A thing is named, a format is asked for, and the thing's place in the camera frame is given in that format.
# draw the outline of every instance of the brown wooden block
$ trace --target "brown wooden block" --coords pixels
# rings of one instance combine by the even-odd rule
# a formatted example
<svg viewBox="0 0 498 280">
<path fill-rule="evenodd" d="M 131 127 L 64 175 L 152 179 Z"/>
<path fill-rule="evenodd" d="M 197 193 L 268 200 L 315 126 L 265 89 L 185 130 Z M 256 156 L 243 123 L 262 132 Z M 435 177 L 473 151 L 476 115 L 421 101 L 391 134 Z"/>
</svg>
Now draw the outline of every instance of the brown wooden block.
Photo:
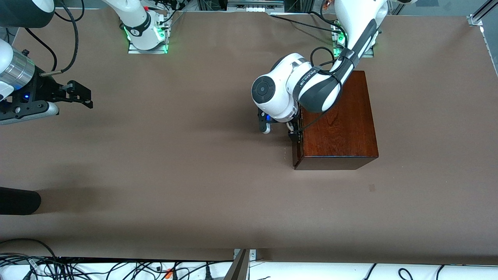
<svg viewBox="0 0 498 280">
<path fill-rule="evenodd" d="M 301 124 L 320 114 L 301 109 Z M 353 71 L 337 104 L 293 145 L 296 170 L 354 170 L 378 157 L 364 71 Z"/>
</svg>

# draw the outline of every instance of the brown table surface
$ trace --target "brown table surface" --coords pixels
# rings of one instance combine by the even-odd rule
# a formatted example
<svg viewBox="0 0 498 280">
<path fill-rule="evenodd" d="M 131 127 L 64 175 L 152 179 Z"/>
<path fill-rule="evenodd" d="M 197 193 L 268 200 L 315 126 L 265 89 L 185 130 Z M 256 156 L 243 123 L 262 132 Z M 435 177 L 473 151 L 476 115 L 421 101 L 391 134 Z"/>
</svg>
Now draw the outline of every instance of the brown table surface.
<svg viewBox="0 0 498 280">
<path fill-rule="evenodd" d="M 279 57 L 307 57 L 329 32 L 193 12 L 167 55 L 127 55 L 111 9 L 88 10 L 78 28 L 76 63 L 55 78 L 89 87 L 95 107 L 60 104 L 59 116 L 0 128 L 1 186 L 44 197 L 38 215 L 0 217 L 1 239 L 39 238 L 61 256 L 258 248 L 276 261 L 497 262 L 498 79 L 464 17 L 385 19 L 375 58 L 358 67 L 379 158 L 356 171 L 293 170 L 284 125 L 261 134 L 250 96 Z M 72 25 L 34 32 L 67 65 Z M 51 67 L 24 30 L 15 46 Z M 46 254 L 35 247 L 2 251 Z"/>
</svg>

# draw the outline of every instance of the white robot link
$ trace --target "white robot link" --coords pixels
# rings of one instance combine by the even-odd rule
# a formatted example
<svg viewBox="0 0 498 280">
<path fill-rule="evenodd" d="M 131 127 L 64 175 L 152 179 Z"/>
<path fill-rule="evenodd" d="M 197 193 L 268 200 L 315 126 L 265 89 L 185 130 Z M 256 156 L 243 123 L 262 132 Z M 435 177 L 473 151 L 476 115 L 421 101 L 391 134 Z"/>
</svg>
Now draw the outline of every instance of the white robot link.
<svg viewBox="0 0 498 280">
<path fill-rule="evenodd" d="M 403 4 L 416 1 L 398 0 Z M 334 6 L 348 40 L 330 71 L 312 66 L 300 54 L 292 53 L 252 84 L 252 99 L 259 108 L 259 129 L 264 134 L 275 122 L 288 123 L 292 133 L 295 127 L 289 123 L 295 123 L 298 104 L 314 113 L 332 107 L 361 56 L 375 44 L 378 28 L 387 15 L 387 0 L 335 0 Z"/>
<path fill-rule="evenodd" d="M 164 16 L 146 11 L 140 0 L 104 2 L 120 16 L 137 49 L 152 49 L 165 39 Z M 52 20 L 54 13 L 54 0 L 0 0 L 0 26 L 42 28 Z M 28 53 L 13 49 L 0 39 L 0 125 L 57 115 L 59 108 L 55 102 L 77 102 L 93 107 L 89 89 L 76 81 L 58 84 L 52 75 L 65 70 L 52 69 L 46 73 L 27 57 Z"/>
</svg>

